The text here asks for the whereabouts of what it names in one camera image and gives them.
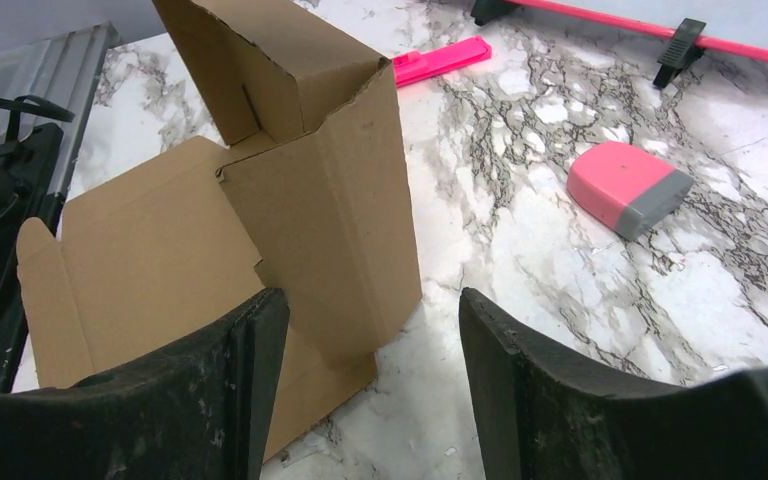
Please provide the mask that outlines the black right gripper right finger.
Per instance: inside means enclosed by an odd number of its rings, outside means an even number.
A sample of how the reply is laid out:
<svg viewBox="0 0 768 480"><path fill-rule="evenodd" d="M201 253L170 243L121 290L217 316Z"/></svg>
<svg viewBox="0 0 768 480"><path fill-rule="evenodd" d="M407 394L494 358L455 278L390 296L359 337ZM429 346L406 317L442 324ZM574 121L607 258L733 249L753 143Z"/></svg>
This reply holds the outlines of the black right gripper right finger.
<svg viewBox="0 0 768 480"><path fill-rule="evenodd" d="M489 479L768 479L768 368L691 388L645 379L473 288L459 328Z"/></svg>

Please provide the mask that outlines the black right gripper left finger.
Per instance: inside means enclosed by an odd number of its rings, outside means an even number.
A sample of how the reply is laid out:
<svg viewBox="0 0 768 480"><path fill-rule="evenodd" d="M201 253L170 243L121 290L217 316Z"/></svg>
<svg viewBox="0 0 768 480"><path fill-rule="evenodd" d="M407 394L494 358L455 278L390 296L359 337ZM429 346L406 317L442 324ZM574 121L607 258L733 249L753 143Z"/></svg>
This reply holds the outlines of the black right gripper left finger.
<svg viewBox="0 0 768 480"><path fill-rule="evenodd" d="M69 388L0 394L0 479L256 479L290 309L264 289Z"/></svg>

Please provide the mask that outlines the brown cardboard box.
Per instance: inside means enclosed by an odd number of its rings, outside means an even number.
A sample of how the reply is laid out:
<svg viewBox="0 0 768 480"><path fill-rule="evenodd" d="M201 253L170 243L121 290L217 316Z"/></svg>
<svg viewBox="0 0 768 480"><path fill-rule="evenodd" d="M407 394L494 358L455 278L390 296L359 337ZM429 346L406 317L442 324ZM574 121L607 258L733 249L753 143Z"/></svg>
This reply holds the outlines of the brown cardboard box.
<svg viewBox="0 0 768 480"><path fill-rule="evenodd" d="M20 229L39 384L69 387L265 287L291 309L273 457L376 376L422 292L393 62L291 1L155 5L219 132Z"/></svg>

